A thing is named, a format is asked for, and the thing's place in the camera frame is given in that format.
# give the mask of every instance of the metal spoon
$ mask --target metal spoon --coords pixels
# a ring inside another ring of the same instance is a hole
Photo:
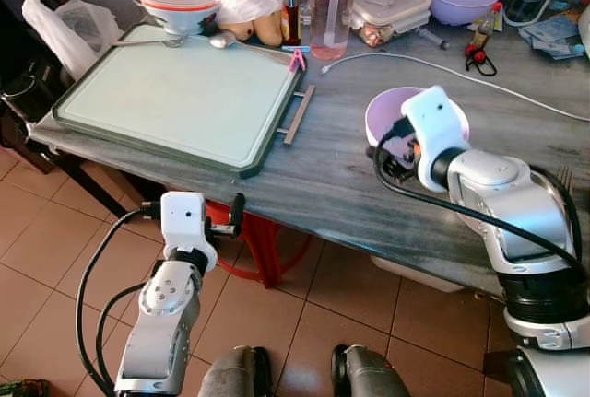
[[[220,33],[213,35],[211,38],[209,38],[209,43],[216,49],[227,49],[232,44],[240,44],[243,48],[252,50],[253,52],[261,53],[280,64],[289,65],[291,62],[290,55],[281,52],[273,52],[272,50],[265,49],[264,47],[258,47],[256,45],[240,42],[236,39],[236,35],[234,35],[233,32],[229,30],[222,30]]]
[[[143,45],[143,44],[164,44],[166,47],[175,49],[184,44],[188,36],[182,36],[180,38],[174,38],[172,40],[151,40],[151,41],[115,41],[111,43],[113,47],[123,47],[126,45]]]

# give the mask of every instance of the black cable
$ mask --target black cable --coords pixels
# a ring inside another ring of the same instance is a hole
[[[570,225],[572,226],[572,243],[573,249],[575,250],[575,257],[578,261],[582,260],[582,230],[580,229],[580,218],[578,217],[578,211],[575,209],[575,204],[570,196],[570,193],[563,186],[561,181],[553,175],[550,171],[539,167],[537,165],[531,165],[531,170],[535,173],[540,174],[549,181],[551,185],[558,191],[561,199],[565,203],[565,210],[570,218]]]
[[[82,311],[84,309],[84,294],[86,292],[86,283],[89,280],[90,273],[94,268],[97,260],[100,258],[100,255],[104,251],[105,247],[111,240],[114,233],[119,229],[119,227],[127,222],[133,216],[137,216],[139,214],[144,214],[145,210],[143,208],[138,208],[134,211],[126,213],[122,217],[117,220],[114,225],[111,227],[105,238],[100,243],[98,249],[90,259],[86,270],[84,270],[84,274],[82,275],[82,280],[80,281],[80,286],[77,290],[77,299],[76,299],[76,344],[77,350],[80,354],[80,358],[82,359],[82,365],[84,365],[84,369],[90,375],[90,378],[94,380],[100,390],[106,395],[107,397],[112,397],[114,395],[114,389],[110,389],[104,379],[100,376],[99,372],[94,368],[92,362],[90,361],[88,351],[86,350],[86,346],[84,344],[84,332],[83,332],[83,325],[82,325]]]
[[[413,190],[409,190],[408,188],[402,187],[401,185],[396,185],[396,184],[388,181],[385,178],[385,175],[384,175],[383,170],[381,168],[380,157],[381,157],[385,142],[389,141],[392,137],[395,136],[395,132],[393,130],[394,129],[392,128],[392,130],[390,130],[381,139],[381,141],[379,141],[379,144],[375,148],[375,155],[373,157],[373,168],[374,168],[375,174],[377,175],[377,179],[379,179],[379,182],[382,183],[383,186],[385,186],[386,188],[388,188],[389,190],[391,190],[395,193],[403,194],[404,196],[407,196],[411,199],[416,199],[421,202],[426,202],[427,204],[437,205],[442,208],[446,208],[447,210],[455,211],[456,213],[459,213],[461,215],[473,217],[474,219],[480,220],[481,222],[486,222],[488,224],[493,225],[494,227],[498,227],[498,228],[504,229],[506,231],[509,231],[520,238],[529,240],[529,241],[535,243],[536,245],[543,247],[546,250],[560,256],[563,260],[565,260],[571,266],[571,268],[580,272],[580,274],[582,275],[584,280],[588,279],[588,274],[586,273],[584,266],[575,257],[573,257],[571,254],[569,254],[567,251],[561,249],[560,247],[558,247],[554,243],[552,243],[546,239],[543,239],[540,236],[537,236],[536,234],[526,231],[525,229],[516,227],[508,222],[497,219],[495,217],[484,215],[477,210],[473,210],[471,208],[466,208],[461,205],[453,204],[451,202],[444,201],[443,199],[438,199],[436,197],[428,196],[427,194],[414,192]]]
[[[104,323],[107,321],[107,317],[109,315],[109,311],[111,308],[117,303],[121,298],[124,298],[128,294],[135,293],[139,291],[141,288],[144,287],[146,283],[137,284],[133,286],[129,286],[128,288],[124,289],[123,291],[117,293],[104,307],[102,312],[99,316],[99,323],[97,324],[96,329],[96,361],[99,365],[99,371],[102,375],[102,379],[104,380],[105,384],[109,387],[109,389],[114,390],[114,382],[112,381],[111,376],[109,375],[109,370],[107,369],[104,363],[104,356],[102,355],[102,335],[104,334]]]

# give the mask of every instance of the white cable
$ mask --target white cable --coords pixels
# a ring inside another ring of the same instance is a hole
[[[585,123],[590,123],[590,118],[585,118],[584,116],[579,116],[577,114],[573,114],[573,113],[569,113],[567,111],[556,109],[555,107],[551,107],[550,105],[547,105],[547,104],[544,104],[543,102],[539,102],[538,100],[529,98],[528,96],[525,96],[525,95],[523,95],[521,93],[518,93],[516,91],[510,90],[508,88],[504,88],[504,87],[498,86],[496,84],[492,84],[490,82],[482,81],[481,79],[477,79],[475,77],[471,77],[471,76],[464,75],[464,74],[459,73],[459,72],[455,72],[455,70],[452,70],[452,69],[447,68],[447,67],[443,67],[442,65],[438,65],[438,64],[435,64],[435,63],[430,63],[428,61],[424,61],[423,59],[415,58],[414,56],[407,56],[405,54],[381,53],[381,52],[370,52],[370,53],[353,54],[351,56],[347,56],[345,58],[339,59],[339,60],[334,61],[333,63],[331,63],[329,65],[325,65],[324,67],[322,67],[322,75],[325,75],[326,73],[328,73],[330,71],[330,69],[332,67],[334,67],[335,65],[344,63],[345,61],[349,61],[351,59],[356,59],[356,58],[361,58],[363,56],[371,56],[371,55],[376,55],[376,56],[389,56],[389,57],[392,57],[392,58],[408,59],[410,61],[415,61],[417,63],[429,65],[430,67],[434,67],[434,68],[437,68],[439,70],[443,70],[444,72],[448,72],[451,75],[462,77],[463,79],[466,79],[467,81],[476,82],[478,84],[481,84],[482,86],[487,86],[487,87],[495,88],[497,90],[503,91],[503,92],[508,93],[510,95],[516,96],[517,98],[520,98],[522,100],[525,100],[527,102],[530,102],[531,104],[537,105],[538,107],[541,107],[542,109],[549,110],[549,111],[554,111],[554,112],[556,112],[558,114],[561,114],[563,116],[567,116],[568,118],[572,118],[572,119],[575,119],[577,121],[584,121]]]

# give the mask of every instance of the cutting board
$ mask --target cutting board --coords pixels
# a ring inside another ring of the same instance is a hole
[[[138,25],[126,41],[168,39]],[[301,70],[206,37],[112,48],[53,107],[61,124],[240,177],[256,174]]]

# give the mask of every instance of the gray marble countertop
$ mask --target gray marble countertop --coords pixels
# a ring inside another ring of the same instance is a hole
[[[416,34],[384,46],[465,72],[466,29],[431,23],[431,29],[451,42],[442,51]],[[487,53],[498,67],[490,82],[560,109],[589,114],[590,64],[587,58],[553,62],[530,51],[515,30],[496,33]],[[369,52],[350,36],[348,54]],[[203,192],[228,204],[239,191],[246,210],[293,228],[313,233],[400,263],[409,268],[500,294],[479,236],[453,213],[388,192],[372,173],[365,157],[364,110],[378,93],[393,87],[444,87],[465,111],[472,146],[521,158],[557,171],[574,167],[574,201],[584,234],[588,263],[589,179],[588,124],[407,60],[365,57],[341,64],[326,76],[328,64],[308,55],[301,88],[317,86],[291,148],[277,136],[263,170],[247,180],[234,180],[211,170],[161,158],[128,146],[67,130],[51,115],[31,129],[31,137],[74,155],[134,173],[184,190]],[[468,72],[482,77],[474,70]],[[291,104],[288,124],[297,104]],[[411,187],[418,188],[416,182]]]

